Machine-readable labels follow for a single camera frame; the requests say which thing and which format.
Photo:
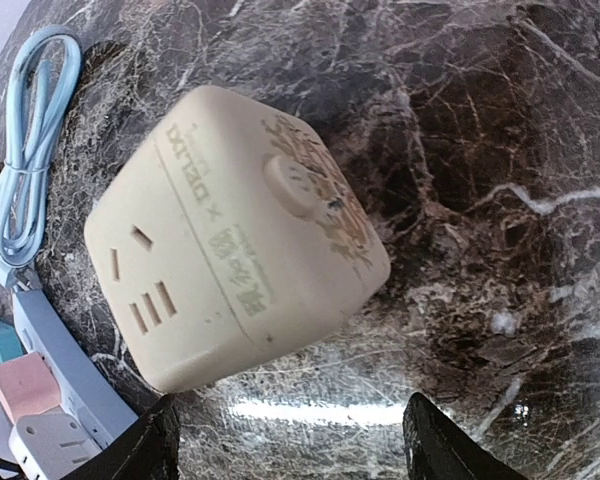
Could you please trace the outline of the pink charger plug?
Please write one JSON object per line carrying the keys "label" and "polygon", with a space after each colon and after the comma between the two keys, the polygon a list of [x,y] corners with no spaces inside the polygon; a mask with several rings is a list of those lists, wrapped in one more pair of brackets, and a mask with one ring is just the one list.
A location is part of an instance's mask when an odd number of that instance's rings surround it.
{"label": "pink charger plug", "polygon": [[12,424],[60,407],[59,384],[38,352],[0,364],[0,404]]}

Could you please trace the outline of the beige cube socket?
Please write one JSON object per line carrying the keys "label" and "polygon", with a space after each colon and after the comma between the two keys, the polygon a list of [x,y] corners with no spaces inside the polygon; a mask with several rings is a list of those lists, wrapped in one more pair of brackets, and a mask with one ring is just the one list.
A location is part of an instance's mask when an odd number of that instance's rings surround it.
{"label": "beige cube socket", "polygon": [[84,229],[142,378],[193,390],[303,348],[358,312],[390,260],[319,135],[217,86],[187,93]]}

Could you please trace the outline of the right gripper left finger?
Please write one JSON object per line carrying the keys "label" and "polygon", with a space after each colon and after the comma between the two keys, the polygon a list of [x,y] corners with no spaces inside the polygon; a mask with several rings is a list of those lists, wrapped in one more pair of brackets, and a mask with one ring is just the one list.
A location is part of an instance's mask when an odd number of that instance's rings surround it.
{"label": "right gripper left finger", "polygon": [[173,397],[161,397],[107,447],[96,461],[96,479],[150,479],[173,457],[170,412]]}

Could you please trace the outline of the grey-blue power strip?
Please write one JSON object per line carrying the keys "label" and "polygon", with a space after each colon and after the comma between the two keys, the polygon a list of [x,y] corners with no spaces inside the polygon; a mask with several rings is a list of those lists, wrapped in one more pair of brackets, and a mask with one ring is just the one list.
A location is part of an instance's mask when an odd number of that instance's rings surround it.
{"label": "grey-blue power strip", "polygon": [[27,352],[43,357],[61,392],[61,407],[106,449],[137,420],[81,349],[41,290],[12,295],[16,333]]}

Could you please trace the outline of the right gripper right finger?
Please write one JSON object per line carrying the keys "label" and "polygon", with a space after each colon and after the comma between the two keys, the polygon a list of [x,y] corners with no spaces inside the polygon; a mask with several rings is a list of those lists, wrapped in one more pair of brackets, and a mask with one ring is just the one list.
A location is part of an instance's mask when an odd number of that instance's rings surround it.
{"label": "right gripper right finger", "polygon": [[525,480],[482,449],[423,394],[403,414],[408,477],[431,480]]}

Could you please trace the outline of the white charger plug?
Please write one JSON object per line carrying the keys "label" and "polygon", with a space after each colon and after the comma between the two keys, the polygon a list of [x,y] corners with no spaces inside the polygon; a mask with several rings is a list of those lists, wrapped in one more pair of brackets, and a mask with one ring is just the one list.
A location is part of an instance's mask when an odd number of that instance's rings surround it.
{"label": "white charger plug", "polygon": [[73,470],[101,452],[80,423],[66,413],[25,415],[13,425],[9,447],[23,470]]}

